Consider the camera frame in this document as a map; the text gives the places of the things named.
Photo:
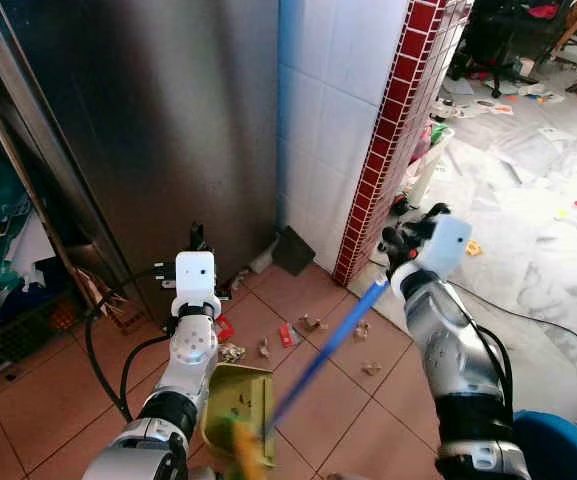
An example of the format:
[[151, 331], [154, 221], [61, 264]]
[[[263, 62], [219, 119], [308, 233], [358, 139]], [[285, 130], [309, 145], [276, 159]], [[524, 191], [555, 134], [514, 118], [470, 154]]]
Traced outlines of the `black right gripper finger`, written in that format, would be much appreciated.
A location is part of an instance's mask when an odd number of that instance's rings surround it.
[[381, 229], [380, 251], [387, 256], [384, 266], [385, 275], [392, 276], [399, 266], [410, 261], [412, 248], [408, 247], [406, 234], [401, 227], [384, 227]]

